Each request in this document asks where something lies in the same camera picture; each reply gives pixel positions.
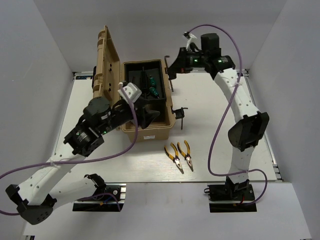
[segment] pliers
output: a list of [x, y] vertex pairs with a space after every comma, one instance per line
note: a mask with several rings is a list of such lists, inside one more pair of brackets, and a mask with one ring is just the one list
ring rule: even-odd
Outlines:
[[186, 150], [187, 150], [186, 154], [184, 153], [184, 151], [181, 150], [180, 142], [177, 143], [177, 146], [178, 146], [179, 152], [184, 157], [184, 160], [186, 160], [186, 163], [188, 164], [189, 168], [193, 172], [194, 171], [194, 166], [192, 165], [192, 161], [191, 161], [190, 146], [189, 146], [189, 143], [186, 140], [184, 140], [184, 144], [186, 145]]
[[180, 159], [178, 157], [178, 150], [177, 150], [176, 146], [172, 142], [170, 143], [170, 146], [173, 148], [175, 156], [172, 156], [168, 152], [167, 146], [164, 146], [165, 154], [175, 163], [176, 167], [180, 170], [180, 172], [182, 174], [184, 174], [184, 170], [182, 169], [182, 165], [181, 165]]

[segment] toolbox label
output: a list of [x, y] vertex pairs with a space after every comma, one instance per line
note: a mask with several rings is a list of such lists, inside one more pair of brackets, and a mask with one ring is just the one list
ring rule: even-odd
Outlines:
[[143, 139], [146, 140], [146, 139], [155, 139], [156, 136], [155, 135], [150, 135], [150, 136], [143, 136]]

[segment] open toolbox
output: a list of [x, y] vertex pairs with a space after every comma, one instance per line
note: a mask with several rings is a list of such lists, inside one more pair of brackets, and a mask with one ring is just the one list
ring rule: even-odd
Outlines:
[[[107, 26], [98, 34], [97, 65], [93, 70], [92, 81], [93, 97], [103, 96], [110, 101], [111, 106], [120, 100], [117, 92], [119, 82], [133, 83], [142, 91], [141, 96], [150, 101], [146, 107], [160, 112], [147, 128], [139, 127], [137, 142], [168, 139], [170, 130], [176, 123], [176, 115], [181, 118], [177, 110], [173, 111], [164, 61], [153, 59], [121, 64]], [[134, 140], [135, 125], [132, 122], [122, 125], [121, 130], [128, 135], [131, 142]]]

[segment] gray wall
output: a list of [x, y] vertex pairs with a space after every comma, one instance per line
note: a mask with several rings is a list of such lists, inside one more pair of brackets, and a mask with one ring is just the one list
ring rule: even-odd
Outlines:
[[[0, 174], [45, 162], [57, 136], [72, 73], [32, 0], [0, 4]], [[0, 180], [0, 208], [16, 212], [5, 194], [35, 169]], [[20, 216], [0, 215], [0, 239], [20, 239]]]
[[[104, 25], [122, 62], [176, 58], [185, 31], [200, 24], [228, 30], [238, 43], [244, 67], [252, 65], [286, 0], [34, 0], [74, 72], [92, 71], [97, 36]], [[203, 28], [201, 34], [215, 32]], [[234, 46], [220, 34], [224, 55], [238, 64]]]
[[283, 178], [320, 239], [320, 2], [288, 0], [250, 71]]

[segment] toolbox lid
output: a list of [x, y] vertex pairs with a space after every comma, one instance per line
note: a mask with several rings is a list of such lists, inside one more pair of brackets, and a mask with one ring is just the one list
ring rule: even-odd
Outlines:
[[114, 104], [120, 82], [121, 64], [107, 26], [98, 34], [97, 65], [93, 78], [93, 97], [105, 96]]

